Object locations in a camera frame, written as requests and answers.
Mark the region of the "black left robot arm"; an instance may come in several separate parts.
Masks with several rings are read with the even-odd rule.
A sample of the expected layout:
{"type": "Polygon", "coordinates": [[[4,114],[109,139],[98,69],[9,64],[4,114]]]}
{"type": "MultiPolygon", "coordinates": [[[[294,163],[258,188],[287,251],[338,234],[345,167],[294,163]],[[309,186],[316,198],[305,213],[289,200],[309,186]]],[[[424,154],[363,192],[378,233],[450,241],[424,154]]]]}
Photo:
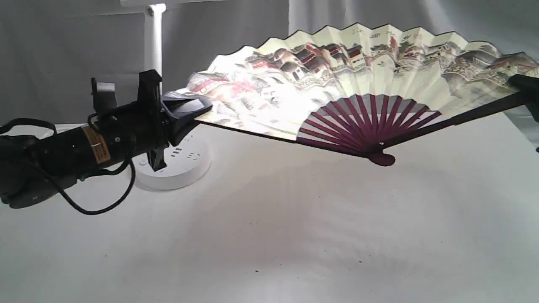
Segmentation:
{"type": "Polygon", "coordinates": [[[164,150],[177,146],[212,109],[204,98],[163,97],[162,77],[152,69],[139,74],[136,100],[116,103],[115,85],[91,79],[94,113],[86,125],[59,133],[50,122],[17,118],[1,126],[1,201],[22,209],[56,194],[85,215],[99,215],[120,205],[136,180],[133,158],[146,154],[151,169],[166,167],[164,150]],[[66,189],[91,177],[116,176],[130,169],[124,194],[100,210],[85,210],[66,189]]]}

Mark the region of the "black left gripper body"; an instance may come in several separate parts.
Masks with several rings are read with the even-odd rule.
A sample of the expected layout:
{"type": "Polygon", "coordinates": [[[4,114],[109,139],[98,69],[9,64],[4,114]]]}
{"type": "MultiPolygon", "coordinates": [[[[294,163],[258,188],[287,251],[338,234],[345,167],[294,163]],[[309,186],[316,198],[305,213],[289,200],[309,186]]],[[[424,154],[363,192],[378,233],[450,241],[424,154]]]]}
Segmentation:
{"type": "Polygon", "coordinates": [[[160,83],[154,69],[139,73],[136,100],[98,117],[87,117],[90,138],[98,140],[93,160],[83,165],[85,171],[99,171],[133,157],[147,158],[169,146],[162,121],[160,83]]]}

